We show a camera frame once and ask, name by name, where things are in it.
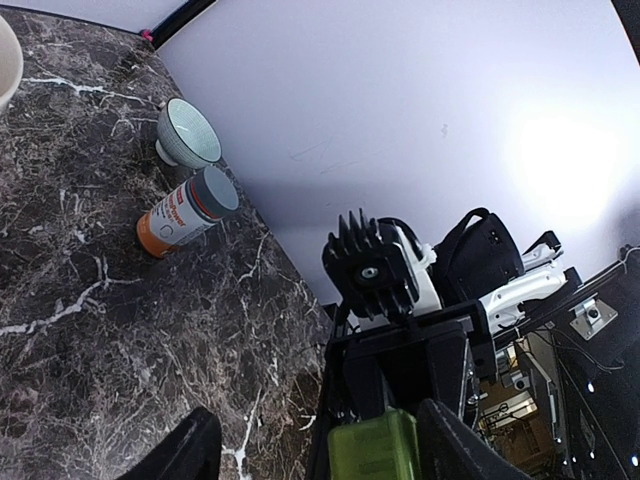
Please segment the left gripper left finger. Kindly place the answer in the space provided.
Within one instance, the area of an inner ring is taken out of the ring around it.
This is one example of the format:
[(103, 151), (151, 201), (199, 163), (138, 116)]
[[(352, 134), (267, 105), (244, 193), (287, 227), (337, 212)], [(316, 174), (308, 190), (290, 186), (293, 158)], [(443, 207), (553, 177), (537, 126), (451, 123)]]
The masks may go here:
[(200, 406), (120, 479), (217, 480), (221, 451), (220, 421)]

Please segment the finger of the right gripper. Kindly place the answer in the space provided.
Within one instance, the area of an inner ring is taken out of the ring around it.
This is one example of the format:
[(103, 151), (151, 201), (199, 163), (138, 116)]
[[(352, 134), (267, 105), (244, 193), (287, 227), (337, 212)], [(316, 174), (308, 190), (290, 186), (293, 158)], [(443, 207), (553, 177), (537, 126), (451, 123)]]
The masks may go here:
[(354, 412), (360, 420), (371, 420), (399, 407), (385, 373), (385, 361), (380, 354), (349, 350), (345, 355), (342, 374)]
[(468, 384), (469, 341), (461, 324), (439, 324), (427, 335), (431, 398), (463, 415)]

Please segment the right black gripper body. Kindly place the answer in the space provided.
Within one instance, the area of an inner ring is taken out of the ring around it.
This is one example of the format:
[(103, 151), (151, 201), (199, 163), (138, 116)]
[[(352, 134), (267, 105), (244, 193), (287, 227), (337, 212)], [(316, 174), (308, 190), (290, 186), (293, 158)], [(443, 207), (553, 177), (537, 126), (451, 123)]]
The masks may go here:
[(385, 373), (396, 395), (399, 407), (414, 414), (419, 404), (431, 398), (426, 342), (429, 330), (439, 324), (461, 324), (467, 333), (470, 353), (468, 384), (463, 415), (467, 425), (479, 418), (479, 384), (496, 376), (495, 342), (489, 330), (484, 306), (467, 301), (429, 314), (391, 323), (359, 333), (351, 332), (345, 321), (338, 323), (326, 347), (326, 367), (319, 401), (320, 417), (332, 425), (360, 420), (348, 393), (342, 374), (349, 350), (380, 354)]

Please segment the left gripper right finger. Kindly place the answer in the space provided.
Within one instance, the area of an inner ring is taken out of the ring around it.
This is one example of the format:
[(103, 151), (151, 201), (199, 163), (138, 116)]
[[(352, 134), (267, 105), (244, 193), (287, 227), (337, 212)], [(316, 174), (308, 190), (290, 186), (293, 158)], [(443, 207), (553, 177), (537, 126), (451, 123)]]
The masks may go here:
[(417, 437), (424, 479), (529, 479), (487, 446), (442, 402), (432, 399), (421, 402)]

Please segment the orange pill bottle grey cap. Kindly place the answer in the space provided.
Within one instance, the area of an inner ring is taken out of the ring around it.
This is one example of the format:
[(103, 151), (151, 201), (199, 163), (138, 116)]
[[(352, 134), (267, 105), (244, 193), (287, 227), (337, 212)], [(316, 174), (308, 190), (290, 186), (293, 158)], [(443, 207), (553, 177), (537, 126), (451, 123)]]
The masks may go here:
[(186, 245), (239, 207), (236, 188), (229, 177), (207, 166), (185, 180), (136, 225), (143, 249), (155, 258)]

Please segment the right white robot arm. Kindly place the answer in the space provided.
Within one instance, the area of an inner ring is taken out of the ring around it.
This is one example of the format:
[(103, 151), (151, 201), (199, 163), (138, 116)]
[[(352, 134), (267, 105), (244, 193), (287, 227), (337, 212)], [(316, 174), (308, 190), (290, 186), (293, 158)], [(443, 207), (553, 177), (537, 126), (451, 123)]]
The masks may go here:
[(437, 245), (402, 220), (350, 213), (322, 252), (342, 301), (318, 412), (330, 426), (415, 413), (426, 399), (468, 425), (498, 354), (580, 283), (545, 232), (520, 251), (500, 218), (469, 211)]

